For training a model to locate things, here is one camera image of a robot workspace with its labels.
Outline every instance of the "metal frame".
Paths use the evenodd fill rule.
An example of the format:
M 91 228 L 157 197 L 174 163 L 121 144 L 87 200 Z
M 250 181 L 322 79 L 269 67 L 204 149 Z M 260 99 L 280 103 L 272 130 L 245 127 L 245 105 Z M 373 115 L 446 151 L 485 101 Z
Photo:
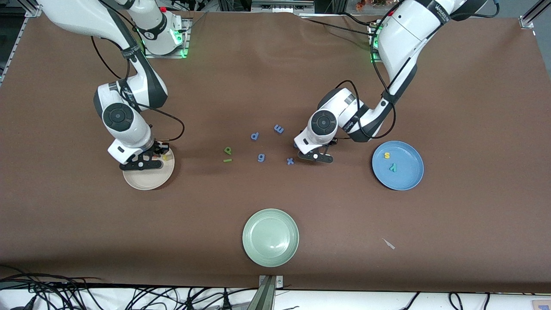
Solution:
M 25 17 L 38 17 L 42 14 L 42 6 L 36 0 L 17 0 L 25 9 Z
M 269 276 L 264 276 L 264 279 L 261 279 L 262 284 L 256 291 L 255 296 L 252 298 L 251 303 L 249 303 L 247 310 L 272 310 L 273 309 L 274 300 L 276 298 L 275 292 L 278 285 L 277 277 L 278 276 L 269 275 Z
M 518 18 L 520 26 L 523 29 L 534 28 L 534 24 L 532 22 L 550 6 L 551 0 L 539 0 L 532 8 L 528 10 L 528 12 Z
M 23 36 L 23 30 L 25 30 L 25 27 L 27 26 L 27 22 L 29 21 L 29 18 L 26 17 L 23 21 L 23 25 L 21 25 L 21 29 L 19 30 L 19 34 L 17 34 L 17 39 L 15 40 L 15 44 L 13 45 L 12 51 L 9 54 L 8 61 L 6 61 L 6 67 L 4 68 L 4 71 L 2 71 L 2 75 L 0 76 L 0 87 L 2 86 L 2 82 L 4 82 L 4 77 L 6 76 L 6 73 L 8 73 L 8 68 L 10 63 L 12 63 L 13 55 L 15 55 L 15 49 L 19 45 L 19 41 L 21 40 L 21 36 Z

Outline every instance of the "beige plate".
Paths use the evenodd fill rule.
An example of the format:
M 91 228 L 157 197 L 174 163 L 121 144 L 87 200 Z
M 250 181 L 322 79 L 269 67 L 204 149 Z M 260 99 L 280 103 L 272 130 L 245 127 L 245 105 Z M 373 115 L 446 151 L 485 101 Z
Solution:
M 135 189 L 156 189 L 163 185 L 174 171 L 175 160 L 171 149 L 165 154 L 165 158 L 166 160 L 163 157 L 153 159 L 154 161 L 163 161 L 163 166 L 160 169 L 123 171 L 122 175 L 126 182 Z

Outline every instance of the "blue plate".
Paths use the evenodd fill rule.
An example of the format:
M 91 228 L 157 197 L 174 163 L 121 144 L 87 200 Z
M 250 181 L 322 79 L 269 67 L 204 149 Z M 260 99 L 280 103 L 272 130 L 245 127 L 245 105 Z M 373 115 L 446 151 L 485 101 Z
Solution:
M 419 152 L 402 141 L 388 141 L 379 145 L 371 164 L 379 181 L 393 190 L 414 188 L 421 182 L 425 171 Z

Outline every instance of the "small paper scrap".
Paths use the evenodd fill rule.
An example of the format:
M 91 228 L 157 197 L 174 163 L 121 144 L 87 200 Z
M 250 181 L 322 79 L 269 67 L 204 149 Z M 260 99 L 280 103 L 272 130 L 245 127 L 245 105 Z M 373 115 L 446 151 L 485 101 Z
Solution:
M 385 241 L 386 245 L 389 246 L 391 249 L 396 249 L 396 247 L 394 245 L 392 245 L 392 243 L 388 242 L 385 238 L 381 238 Z

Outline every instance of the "black wire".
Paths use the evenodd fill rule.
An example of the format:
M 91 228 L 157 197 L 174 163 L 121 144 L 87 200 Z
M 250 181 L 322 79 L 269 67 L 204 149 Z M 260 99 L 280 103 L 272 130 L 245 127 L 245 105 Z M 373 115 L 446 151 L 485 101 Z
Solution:
M 105 62 L 105 60 L 103 59 L 103 57 L 101 57 L 101 54 L 100 54 L 100 51 L 98 50 L 98 47 L 96 46 L 96 41 L 94 40 L 94 36 L 90 36 L 90 38 L 92 39 L 92 45 L 94 45 L 94 50 L 96 50 L 96 53 L 97 55 L 100 57 L 101 59 L 101 62 L 104 63 L 105 67 L 111 72 L 113 73 L 113 75 L 117 78 L 121 78 L 120 76 L 117 75 L 117 73 L 115 73 L 110 67 L 109 65 Z
M 370 22 L 362 22 L 361 20 L 357 19 L 356 17 L 354 17 L 352 14 L 350 13 L 347 13 L 347 12 L 340 12 L 340 13 L 337 13 L 337 15 L 346 15 L 350 18 L 352 18 L 353 21 L 355 21 L 356 23 L 360 24 L 360 25 L 364 25 L 364 26 L 369 26 L 370 23 L 373 23 L 373 22 L 376 22 L 377 20 L 372 20 Z
M 454 14 L 454 15 L 451 15 L 450 17 L 451 18 L 455 18 L 455 17 L 458 17 L 458 16 L 463 16 L 463 15 L 469 15 L 469 17 L 482 17 L 482 18 L 494 18 L 496 16 L 498 16 L 499 14 L 499 3 L 496 3 L 495 4 L 495 13 L 493 15 L 484 15 L 484 14 L 476 14 L 476 13 L 458 13 L 458 14 Z
M 409 301 L 408 305 L 405 308 L 402 308 L 402 310 L 409 310 L 419 294 L 421 294 L 421 292 L 415 293 L 415 295 L 413 295 L 412 299 Z
M 223 293 L 220 293 L 220 292 L 214 293 L 214 294 L 212 294 L 212 295 L 210 295 L 210 296 L 208 296 L 208 297 L 202 298 L 202 299 L 200 299 L 200 300 L 198 300 L 198 301 L 194 301 L 193 304 L 203 302 L 203 301 L 205 301 L 205 300 L 207 300 L 207 299 L 210 299 L 210 298 L 212 298 L 212 297 L 214 297 L 214 296 L 216 296 L 216 295 L 223 295 Z
M 129 75 L 129 74 L 130 74 L 130 60 L 127 60 L 126 76 L 125 76 L 125 78 L 124 78 L 125 82 L 128 81 L 128 75 Z M 168 113 L 166 113 L 166 112 L 163 112 L 163 111 L 161 111 L 161 110 L 158 110 L 158 109 L 156 109 L 156 108 L 154 108 L 154 107 L 152 107 L 152 106 L 148 106 L 148 105 L 144 105 L 144 104 L 135 102 L 134 100 L 130 99 L 126 93 L 123 93 L 123 92 L 122 92 L 122 87 L 120 87 L 118 93 L 119 93 L 119 95 L 120 95 L 124 100 L 126 100 L 127 102 L 129 102 L 129 103 L 134 103 L 135 105 L 139 105 L 139 106 L 142 106 L 142 107 L 147 108 L 147 109 L 149 109 L 149 110 L 153 110 L 153 111 L 155 111 L 155 112 L 157 112 L 157 113 L 161 113 L 161 114 L 163 114 L 163 115 L 165 115 L 165 116 L 170 117 L 171 119 L 174 119 L 174 120 L 178 121 L 178 122 L 180 123 L 180 125 L 182 125 L 182 131 L 180 131 L 180 134 L 179 134 L 177 137 L 175 137 L 175 138 L 170 138 L 170 139 L 157 139 L 157 141 L 161 141 L 161 142 L 170 142 L 170 141 L 178 140 L 178 139 L 183 135 L 183 132 L 186 131 L 186 125 L 184 125 L 183 121 L 180 120 L 179 118 L 177 118 L 177 117 L 175 117 L 175 116 L 173 116 L 173 115 L 171 115 L 171 114 L 168 114 Z
M 166 291 L 164 291 L 163 293 L 161 293 L 161 295 L 158 295 L 158 296 L 156 296 L 154 299 L 152 299 L 151 301 L 149 301 L 149 303 L 146 304 L 145 306 L 143 306 L 141 309 L 142 309 L 142 310 L 145 310 L 147 307 L 153 305 L 154 302 L 155 302 L 157 299 L 159 299 L 160 297 L 163 297 L 163 295 L 167 294 L 167 293 L 170 292 L 170 291 L 174 291 L 174 290 L 176 290 L 175 287 L 169 288 L 168 290 L 166 290 Z
M 156 305 L 156 304 L 162 304 L 163 306 L 165 306 L 165 310 L 169 310 L 169 308 L 166 306 L 166 303 L 164 303 L 164 302 L 150 303 L 150 304 L 149 304 L 149 307 L 150 307 L 150 306 L 154 306 L 154 305 Z
M 359 115 L 359 112 L 360 112 L 360 96 L 358 94 L 358 89 L 356 88 L 356 85 L 354 84 L 354 82 L 352 82 L 351 80 L 349 79 L 346 79 L 342 82 L 339 83 L 339 85 L 337 85 L 335 88 L 339 88 L 339 86 L 341 86 L 342 84 L 344 83 L 350 83 L 352 85 L 352 87 L 354 88 L 354 93 L 356 95 L 356 105 L 358 106 L 358 108 L 356 109 L 356 118 L 358 119 L 358 125 L 360 126 L 360 130 L 361 130 L 361 133 L 363 133 L 366 137 L 368 137 L 369 139 L 380 139 L 380 138 L 383 138 L 385 137 L 386 135 L 388 135 L 392 129 L 394 129 L 394 125 L 396 124 L 396 108 L 394 107 L 394 103 L 392 103 L 391 101 L 388 101 L 388 103 L 390 104 L 390 107 L 393 111 L 392 115 L 392 125 L 390 126 L 390 128 L 387 130 L 387 132 L 383 133 L 382 135 L 378 136 L 378 137 L 372 137 L 370 135 L 368 135 L 365 131 L 364 131 L 364 128 L 363 126 L 361 125 L 361 119 L 360 119 L 360 115 Z
M 400 4 L 402 4 L 402 2 L 404 2 L 404 0 L 400 0 L 398 3 L 396 3 L 390 10 L 388 10 L 388 12 L 386 12 L 385 16 L 383 16 L 383 18 L 381 18 L 381 20 L 379 21 L 379 23 L 377 24 L 377 27 L 375 28 L 375 32 L 373 33 L 374 36 L 373 38 L 371 39 L 371 44 L 369 46 L 370 48 L 370 53 L 371 53 L 371 62 L 373 63 L 373 68 L 375 69 L 375 72 L 377 73 L 377 76 L 379 77 L 379 80 L 381 81 L 381 84 L 382 86 L 385 88 L 385 91 L 388 93 L 388 87 L 385 83 L 385 80 L 382 79 L 382 76 L 381 76 L 381 73 L 379 72 L 379 69 L 377 68 L 377 63 L 375 61 L 375 55 L 373 53 L 373 45 L 375 43 L 375 39 L 378 38 L 378 35 L 377 34 L 377 31 L 381 28 L 381 25 L 382 25 L 382 22 L 385 20 L 385 18 L 388 17 L 388 15 L 390 14 L 390 12 L 394 12 L 394 10 L 396 8 L 398 8 L 400 6 Z
M 457 308 L 455 306 L 455 304 L 453 303 L 453 301 L 451 300 L 451 296 L 452 295 L 455 295 L 457 297 L 457 300 L 459 301 L 459 308 Z M 455 310 L 463 310 L 463 303 L 461 302 L 461 298 L 459 297 L 459 295 L 455 292 L 450 292 L 448 293 L 448 300 L 450 301 L 450 304 L 451 306 L 455 309 Z
M 216 298 L 216 299 L 213 300 L 211 303 L 209 303 L 208 305 L 206 305 L 205 307 L 203 307 L 201 310 L 207 310 L 208 307 L 210 307 L 212 304 L 214 304 L 215 302 L 219 301 L 220 299 L 224 298 L 224 296 L 230 296 L 230 295 L 235 294 L 235 293 L 244 292 L 244 291 L 250 291 L 250 290 L 257 290 L 257 288 L 242 288 L 242 289 L 237 290 L 237 291 L 229 292 L 229 293 L 227 293 L 227 294 L 222 294 L 222 295 L 223 295 L 222 297 Z
M 318 22 L 317 20 L 313 20 L 313 19 L 309 19 L 309 18 L 306 18 L 306 20 L 308 20 L 308 21 L 310 21 L 310 22 L 313 22 L 313 23 L 316 23 L 316 24 L 321 24 L 321 25 L 325 25 L 325 26 L 329 26 L 329 27 L 333 27 L 333 28 L 337 28 L 337 29 L 342 29 L 342 30 L 346 30 L 346 31 L 353 32 L 353 33 L 359 33 L 359 34 L 365 34 L 365 35 L 373 35 L 373 34 L 371 34 L 371 33 L 366 33 L 366 32 L 363 32 L 363 31 L 358 31 L 358 30 L 354 30 L 354 29 L 350 29 L 350 28 L 345 28 L 345 27 L 341 27 L 341 26 L 337 26 L 337 25 L 327 24 L 327 23 L 324 23 L 324 22 Z
M 486 301 L 484 302 L 484 307 L 482 308 L 483 310 L 486 310 L 488 302 L 490 302 L 490 293 L 486 293 Z

